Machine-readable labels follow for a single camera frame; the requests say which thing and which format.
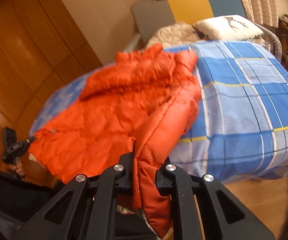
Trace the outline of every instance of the orange puffer jacket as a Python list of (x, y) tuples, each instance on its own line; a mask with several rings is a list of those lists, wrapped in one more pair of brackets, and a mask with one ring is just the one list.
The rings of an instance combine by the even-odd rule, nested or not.
[(198, 114), (201, 88), (191, 73), (193, 51), (118, 53), (116, 64), (92, 74), (78, 100), (36, 132), (30, 152), (64, 183), (101, 174), (132, 151), (132, 207), (143, 209), (163, 237), (171, 226), (170, 199), (159, 195), (156, 171)]

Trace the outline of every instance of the black cloth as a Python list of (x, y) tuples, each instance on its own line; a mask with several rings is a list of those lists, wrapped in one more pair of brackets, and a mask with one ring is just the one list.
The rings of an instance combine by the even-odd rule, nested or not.
[(26, 222), (54, 194), (51, 188), (17, 181), (0, 172), (0, 211), (19, 221)]
[(20, 221), (14, 220), (0, 212), (0, 232), (7, 240), (13, 239), (22, 224)]

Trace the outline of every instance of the blue plaid bedsheet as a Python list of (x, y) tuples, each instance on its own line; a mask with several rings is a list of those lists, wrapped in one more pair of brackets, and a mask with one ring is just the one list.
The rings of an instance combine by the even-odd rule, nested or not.
[[(192, 175), (223, 182), (288, 174), (288, 73), (263, 47), (250, 42), (206, 41), (166, 49), (193, 49), (202, 87), (199, 115), (170, 159)], [(90, 73), (45, 103), (30, 133), (67, 108)]]

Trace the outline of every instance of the pillow with deer print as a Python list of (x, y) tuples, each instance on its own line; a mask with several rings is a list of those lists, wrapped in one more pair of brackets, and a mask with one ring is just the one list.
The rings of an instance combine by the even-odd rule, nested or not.
[(263, 31), (254, 23), (239, 15), (200, 20), (193, 27), (214, 41), (246, 41), (263, 35)]

